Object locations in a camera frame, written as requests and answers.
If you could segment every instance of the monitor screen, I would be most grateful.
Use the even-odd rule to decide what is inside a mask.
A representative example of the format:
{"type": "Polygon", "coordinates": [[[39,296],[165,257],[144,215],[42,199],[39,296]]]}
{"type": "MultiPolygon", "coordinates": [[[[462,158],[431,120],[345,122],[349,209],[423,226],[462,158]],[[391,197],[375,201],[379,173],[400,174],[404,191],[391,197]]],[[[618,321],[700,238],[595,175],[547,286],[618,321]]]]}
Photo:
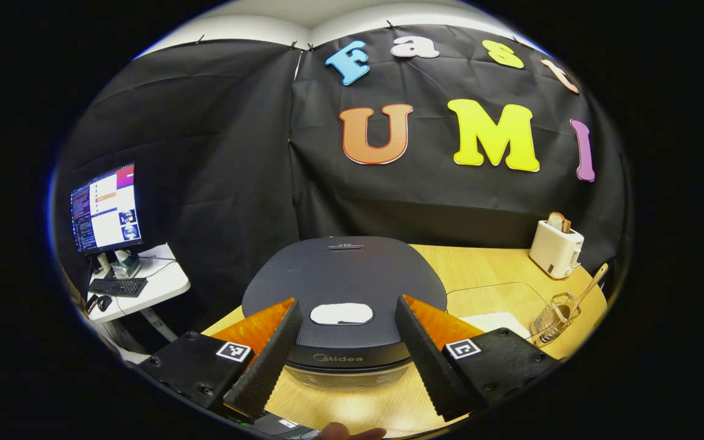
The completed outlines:
{"type": "Polygon", "coordinates": [[[94,254],[142,243],[134,208],[134,164],[95,177],[70,194],[78,251],[94,254]]]}

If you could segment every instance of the midea logo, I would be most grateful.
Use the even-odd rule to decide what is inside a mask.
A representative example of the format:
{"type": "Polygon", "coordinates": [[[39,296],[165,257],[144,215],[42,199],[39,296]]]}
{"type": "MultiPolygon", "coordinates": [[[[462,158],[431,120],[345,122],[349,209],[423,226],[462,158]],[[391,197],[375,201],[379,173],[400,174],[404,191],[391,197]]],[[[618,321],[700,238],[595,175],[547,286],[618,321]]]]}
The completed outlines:
{"type": "Polygon", "coordinates": [[[315,361],[319,362],[361,362],[363,360],[363,357],[346,357],[346,356],[341,356],[341,357],[335,357],[335,356],[328,356],[327,354],[321,354],[317,353],[313,356],[313,359],[315,361]]]}

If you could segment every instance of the human hand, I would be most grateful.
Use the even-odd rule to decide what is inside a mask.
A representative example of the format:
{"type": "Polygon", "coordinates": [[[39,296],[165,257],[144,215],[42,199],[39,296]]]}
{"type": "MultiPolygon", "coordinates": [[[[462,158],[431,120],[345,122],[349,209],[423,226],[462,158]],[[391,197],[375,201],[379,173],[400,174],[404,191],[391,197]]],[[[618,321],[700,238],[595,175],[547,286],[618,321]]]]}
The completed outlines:
{"type": "Polygon", "coordinates": [[[341,423],[330,422],[319,433],[315,440],[382,440],[387,434],[382,428],[369,429],[360,434],[350,435],[350,430],[341,423]]]}

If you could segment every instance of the white ceiling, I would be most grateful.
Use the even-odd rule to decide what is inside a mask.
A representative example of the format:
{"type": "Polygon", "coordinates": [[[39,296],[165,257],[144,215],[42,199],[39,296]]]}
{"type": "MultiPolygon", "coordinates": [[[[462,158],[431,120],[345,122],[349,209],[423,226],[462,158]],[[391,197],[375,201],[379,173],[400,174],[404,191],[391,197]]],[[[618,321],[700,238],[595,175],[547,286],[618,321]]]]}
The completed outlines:
{"type": "Polygon", "coordinates": [[[395,3],[429,3],[432,5],[453,6],[479,11],[480,9],[458,0],[236,0],[218,6],[198,18],[248,15],[272,17],[313,29],[321,23],[347,12],[366,9],[372,6],[395,3]]]}

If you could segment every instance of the table surface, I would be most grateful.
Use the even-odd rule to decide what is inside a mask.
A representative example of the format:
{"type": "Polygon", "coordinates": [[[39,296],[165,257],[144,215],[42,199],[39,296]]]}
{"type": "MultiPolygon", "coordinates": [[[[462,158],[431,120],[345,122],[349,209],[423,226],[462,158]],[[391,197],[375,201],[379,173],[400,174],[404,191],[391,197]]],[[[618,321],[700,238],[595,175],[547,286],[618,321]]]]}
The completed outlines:
{"type": "MultiPolygon", "coordinates": [[[[105,312],[101,312],[99,307],[94,307],[89,314],[90,320],[98,324],[117,320],[124,315],[129,315],[146,309],[146,307],[154,306],[154,304],[167,301],[189,290],[191,284],[186,274],[181,269],[181,265],[179,265],[178,262],[166,260],[175,259],[167,244],[141,252],[139,256],[141,257],[140,262],[142,266],[134,276],[135,278],[149,277],[140,295],[138,295],[137,298],[111,297],[112,303],[107,307],[105,312]]],[[[97,278],[104,278],[104,276],[104,273],[94,275],[92,276],[92,281],[97,278]]],[[[87,298],[92,297],[92,295],[94,295],[94,293],[87,293],[87,298]]]]}
{"type": "MultiPolygon", "coordinates": [[[[444,284],[447,311],[458,317],[511,312],[519,321],[533,320],[538,310],[559,293],[579,295],[592,282],[583,267],[565,279],[553,279],[531,261],[528,249],[484,249],[413,245],[444,284]]],[[[581,304],[581,314],[543,351],[561,359],[574,353],[606,312],[607,302],[598,286],[581,304]]],[[[241,307],[226,315],[203,334],[210,336],[242,320],[241,307]]],[[[448,424],[436,415],[428,393],[414,367],[395,384],[364,390],[329,390],[301,384],[285,370],[265,409],[309,428],[327,423],[346,424],[350,432],[387,429],[387,437],[414,435],[448,424]]]]}

